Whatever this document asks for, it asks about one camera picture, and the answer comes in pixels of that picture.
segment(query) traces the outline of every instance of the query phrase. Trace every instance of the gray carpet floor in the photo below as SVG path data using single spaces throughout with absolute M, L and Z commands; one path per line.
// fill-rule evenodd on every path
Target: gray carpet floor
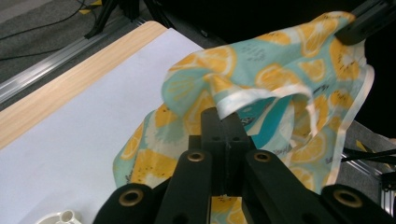
M 3 14 L 5 16 L 0 17 L 0 83 L 7 81 L 9 78 L 16 76 L 18 73 L 40 62 L 41 60 L 51 55 L 54 51 L 38 54 L 35 56 L 20 56 L 37 54 L 39 52 L 51 51 L 54 49 L 61 49 L 78 40 L 79 38 L 82 38 L 91 30 L 95 23 L 95 18 L 98 17 L 101 10 L 101 8 L 99 7 L 93 12 L 85 15 L 78 12 L 66 21 L 62 21 L 60 23 L 26 32 L 20 35 L 14 35 L 12 37 L 5 38 L 5 36 L 7 35 L 16 34 L 18 32 L 22 32 L 24 30 L 31 29 L 37 26 L 42 26 L 55 21 L 61 21 L 69 17 L 70 15 L 73 15 L 80 8 L 80 3 L 78 1 L 37 1 L 41 1 L 42 6 L 36 8 L 22 8 L 21 10 L 25 10 L 25 12 L 23 11 L 20 15 L 14 17 L 8 16 L 7 14 Z M 85 4 L 89 5 L 92 2 L 94 1 L 87 0 L 85 1 Z M 145 21 L 152 20 L 149 12 L 147 11 L 143 3 L 141 3 L 140 11 L 141 19 Z M 111 21 L 112 19 L 120 16 L 122 16 L 122 11 L 117 7 L 112 12 L 109 20 Z M 172 17 L 172 15 L 169 16 L 179 32 L 200 45 L 202 48 L 207 49 L 225 44 L 225 42 L 221 39 L 215 36 L 205 37 L 200 33 L 199 30 L 190 26 L 183 20 L 180 20 L 177 17 Z M 30 92 L 37 90 L 38 88 L 53 80 L 57 76 L 60 76 L 68 69 L 72 68 L 78 63 L 81 63 L 88 57 L 92 56 L 95 52 L 111 44 L 123 35 L 131 32 L 136 27 L 136 23 L 130 22 L 113 34 L 107 36 L 99 43 L 83 51 L 72 60 L 68 61 L 67 63 L 58 67 L 43 78 L 39 79 L 37 82 L 26 88 L 24 91 L 18 93 L 4 103 L 0 104 L 0 111 L 14 104 Z M 356 127 L 355 129 L 353 129 L 353 131 L 356 130 L 361 131 L 364 129 L 362 127 Z M 374 133 L 370 133 L 367 130 L 364 130 L 364 133 L 375 135 Z M 381 142 L 382 144 L 382 141 L 385 141 L 385 143 L 383 144 L 385 144 L 387 148 L 392 147 L 392 145 L 388 144 L 386 139 L 380 140 L 378 141 L 378 143 Z M 369 195 L 375 201 L 378 199 L 378 183 L 372 178 L 368 178 L 367 175 L 357 172 L 353 167 L 349 165 L 343 164 L 343 166 L 341 167 L 341 174 L 338 182 L 364 191 L 364 193 Z

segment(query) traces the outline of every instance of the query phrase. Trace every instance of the black stand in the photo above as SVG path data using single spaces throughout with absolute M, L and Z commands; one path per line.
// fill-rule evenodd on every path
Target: black stand
M 84 35 L 85 38 L 89 39 L 94 35 L 102 33 L 111 12 L 114 10 L 114 8 L 116 8 L 117 5 L 120 5 L 124 15 L 131 21 L 139 16 L 139 0 L 103 0 L 103 8 L 100 12 L 98 20 L 91 31 Z
M 117 189 L 94 224 L 209 223 L 211 197 L 242 197 L 248 223 L 396 223 L 353 188 L 333 185 L 320 195 L 306 189 L 273 153 L 258 150 L 239 118 L 202 114 L 202 135 L 191 136 L 173 176 L 155 189 Z

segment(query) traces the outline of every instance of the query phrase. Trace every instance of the lemon print fabric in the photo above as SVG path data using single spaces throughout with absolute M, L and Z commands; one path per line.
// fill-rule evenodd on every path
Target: lemon print fabric
M 237 113 L 258 149 L 275 153 L 307 188 L 320 193 L 338 175 L 345 132 L 374 79 L 364 42 L 334 34 L 354 16 L 325 13 L 311 22 L 196 51 L 174 64 L 163 104 L 151 111 L 114 160 L 117 186 L 152 188 L 172 176 L 201 113 Z M 212 198 L 211 223 L 246 223 L 240 198 Z

